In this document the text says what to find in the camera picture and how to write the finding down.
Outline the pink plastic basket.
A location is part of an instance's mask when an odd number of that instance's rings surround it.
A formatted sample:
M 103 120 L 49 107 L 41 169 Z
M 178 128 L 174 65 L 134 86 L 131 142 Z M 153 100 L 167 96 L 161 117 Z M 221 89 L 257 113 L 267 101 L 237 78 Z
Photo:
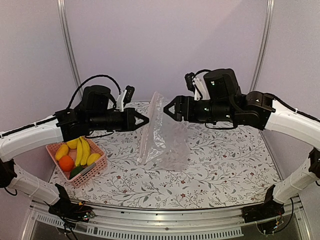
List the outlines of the pink plastic basket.
M 82 172 L 80 172 L 78 175 L 76 175 L 74 178 L 72 178 L 71 180 L 69 180 L 69 176 L 70 176 L 71 171 L 69 171 L 69 172 L 63 171 L 60 168 L 58 161 L 55 159 L 56 151 L 63 144 L 63 142 L 53 143 L 53 144 L 49 144 L 49 145 L 45 146 L 48 154 L 52 158 L 52 161 L 55 163 L 56 168 L 62 174 L 65 181 L 67 183 L 70 183 L 71 185 L 73 185 L 75 188 L 79 188 L 85 182 L 87 182 L 89 179 L 91 179 L 95 175 L 101 173 L 108 165 L 105 153 L 91 139 L 85 138 L 85 140 L 89 143 L 90 152 L 92 154 L 99 153 L 101 155 L 101 157 L 90 166 L 87 166 L 87 165 L 82 166 L 85 169 Z

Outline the clear zip top bag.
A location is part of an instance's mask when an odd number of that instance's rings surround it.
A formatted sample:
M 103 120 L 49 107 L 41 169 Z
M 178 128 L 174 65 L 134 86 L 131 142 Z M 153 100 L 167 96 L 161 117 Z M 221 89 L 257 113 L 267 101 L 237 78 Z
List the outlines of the clear zip top bag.
M 187 127 L 164 113 L 169 100 L 154 92 L 147 109 L 149 123 L 143 127 L 137 162 L 165 170 L 184 171 L 191 155 Z

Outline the yellow banana bunch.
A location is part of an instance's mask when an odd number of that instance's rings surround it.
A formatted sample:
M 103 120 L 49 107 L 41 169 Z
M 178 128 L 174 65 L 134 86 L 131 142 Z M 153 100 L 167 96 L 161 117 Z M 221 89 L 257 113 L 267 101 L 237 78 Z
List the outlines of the yellow banana bunch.
M 79 137 L 76 147 L 75 166 L 85 166 L 87 164 L 90 154 L 91 149 L 89 143 L 86 141 L 84 137 Z

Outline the green avocado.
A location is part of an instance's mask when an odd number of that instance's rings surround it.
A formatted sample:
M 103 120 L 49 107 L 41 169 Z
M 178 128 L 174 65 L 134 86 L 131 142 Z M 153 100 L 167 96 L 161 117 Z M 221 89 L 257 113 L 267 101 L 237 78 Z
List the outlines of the green avocado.
M 79 173 L 81 173 L 85 168 L 82 166 L 76 166 L 73 170 L 70 171 L 69 174 L 69 180 L 77 176 Z

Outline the yellow lemon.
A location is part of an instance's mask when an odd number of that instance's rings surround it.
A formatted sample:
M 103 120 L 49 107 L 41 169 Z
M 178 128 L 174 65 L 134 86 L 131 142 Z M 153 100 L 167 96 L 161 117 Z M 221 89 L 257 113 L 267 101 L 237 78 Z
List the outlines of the yellow lemon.
M 78 138 L 67 141 L 66 145 L 71 149 L 71 150 L 75 150 L 78 146 Z

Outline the orange fruit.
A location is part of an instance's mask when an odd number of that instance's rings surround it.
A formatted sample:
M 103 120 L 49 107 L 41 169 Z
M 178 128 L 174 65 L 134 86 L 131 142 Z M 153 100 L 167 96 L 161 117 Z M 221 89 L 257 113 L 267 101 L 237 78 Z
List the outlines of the orange fruit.
M 74 161 L 69 155 L 63 156 L 58 163 L 64 172 L 70 172 L 74 168 Z

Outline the right aluminium frame post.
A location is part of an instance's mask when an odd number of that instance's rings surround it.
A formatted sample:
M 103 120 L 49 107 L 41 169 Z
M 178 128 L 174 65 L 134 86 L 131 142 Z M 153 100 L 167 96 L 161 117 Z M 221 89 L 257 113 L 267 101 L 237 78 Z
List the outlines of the right aluminium frame post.
M 260 43 L 259 52 L 257 55 L 257 60 L 254 67 L 253 76 L 252 76 L 252 80 L 249 88 L 250 92 L 256 90 L 259 82 L 260 74 L 262 71 L 263 63 L 264 63 L 264 58 L 267 51 L 268 40 L 271 32 L 274 8 L 275 8 L 275 0 L 268 0 L 266 5 L 266 13 L 265 13 L 261 43 Z

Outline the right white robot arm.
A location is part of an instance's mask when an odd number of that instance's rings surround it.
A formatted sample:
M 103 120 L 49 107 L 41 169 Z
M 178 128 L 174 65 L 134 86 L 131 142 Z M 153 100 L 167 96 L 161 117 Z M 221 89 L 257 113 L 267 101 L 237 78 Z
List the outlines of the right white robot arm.
M 264 201 L 242 209 L 246 223 L 282 215 L 287 200 L 320 179 L 320 121 L 293 108 L 271 93 L 241 92 L 230 68 L 201 70 L 184 77 L 193 96 L 176 96 L 163 111 L 177 122 L 217 124 L 230 122 L 258 130 L 275 131 L 312 146 L 305 162 L 289 177 L 269 187 Z

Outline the aluminium frame post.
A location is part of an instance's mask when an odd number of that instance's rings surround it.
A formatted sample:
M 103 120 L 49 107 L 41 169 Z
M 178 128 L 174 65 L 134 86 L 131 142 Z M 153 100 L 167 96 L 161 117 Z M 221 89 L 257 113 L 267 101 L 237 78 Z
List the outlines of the aluminium frame post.
M 268 0 L 266 5 L 266 13 L 265 13 L 261 43 L 260 43 L 259 52 L 257 55 L 257 60 L 254 67 L 253 76 L 252 76 L 252 80 L 249 88 L 250 92 L 256 90 L 259 82 L 260 74 L 262 71 L 263 63 L 264 63 L 264 58 L 267 51 L 268 40 L 271 32 L 274 8 L 275 8 L 275 0 Z
M 69 65 L 71 69 L 71 73 L 75 82 L 76 87 L 79 87 L 81 84 L 79 71 L 76 63 L 76 58 L 72 46 L 71 35 L 68 25 L 66 5 L 64 0 L 57 0 L 57 9 L 59 14 L 59 20 L 62 30 L 62 36 L 65 44 L 65 49 L 67 53 L 67 57 L 69 60 Z

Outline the front aluminium rail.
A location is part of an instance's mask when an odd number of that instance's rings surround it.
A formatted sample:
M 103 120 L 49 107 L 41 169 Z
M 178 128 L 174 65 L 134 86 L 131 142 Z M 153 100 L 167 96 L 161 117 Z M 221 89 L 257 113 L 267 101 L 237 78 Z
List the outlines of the front aluminium rail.
M 275 233 L 261 232 L 276 220 L 245 222 L 241 206 L 207 209 L 143 209 L 92 205 L 95 217 L 66 227 L 48 207 L 30 204 L 23 240 L 311 240 L 313 235 L 298 197 L 285 204 Z

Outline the yellow mango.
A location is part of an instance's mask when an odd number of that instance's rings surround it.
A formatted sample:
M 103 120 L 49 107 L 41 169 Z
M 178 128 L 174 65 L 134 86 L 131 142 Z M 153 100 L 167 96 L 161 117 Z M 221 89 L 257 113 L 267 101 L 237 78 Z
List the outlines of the yellow mango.
M 55 153 L 55 160 L 59 161 L 62 157 L 68 155 L 69 147 L 67 144 L 62 144 Z
M 86 162 L 86 165 L 87 165 L 87 166 L 92 165 L 92 164 L 95 163 L 95 161 L 97 161 L 100 157 L 101 157 L 101 155 L 100 155 L 99 153 L 92 153 L 92 154 L 88 157 L 87 162 Z

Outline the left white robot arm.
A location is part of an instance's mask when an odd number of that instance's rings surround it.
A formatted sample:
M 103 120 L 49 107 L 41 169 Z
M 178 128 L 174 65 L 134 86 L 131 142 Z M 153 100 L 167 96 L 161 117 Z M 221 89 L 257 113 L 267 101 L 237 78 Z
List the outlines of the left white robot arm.
M 147 116 L 125 105 L 135 89 L 127 86 L 117 99 L 102 85 L 85 87 L 80 103 L 29 125 L 0 134 L 0 186 L 21 191 L 43 201 L 49 213 L 85 221 L 93 215 L 90 206 L 72 203 L 65 188 L 47 183 L 15 164 L 14 157 L 39 147 L 68 142 L 93 131 L 130 132 L 146 125 Z

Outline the left aluminium frame post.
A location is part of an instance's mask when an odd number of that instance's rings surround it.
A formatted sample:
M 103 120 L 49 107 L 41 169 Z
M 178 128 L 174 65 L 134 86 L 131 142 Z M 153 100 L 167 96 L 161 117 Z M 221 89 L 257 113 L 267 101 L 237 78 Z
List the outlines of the left aluminium frame post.
M 69 60 L 69 65 L 71 69 L 71 73 L 75 82 L 76 87 L 79 87 L 81 84 L 79 71 L 76 63 L 76 58 L 72 46 L 71 35 L 68 25 L 66 5 L 64 0 L 57 0 L 57 9 L 59 14 L 59 20 L 62 30 L 62 36 L 65 44 L 65 49 L 67 53 L 67 57 Z

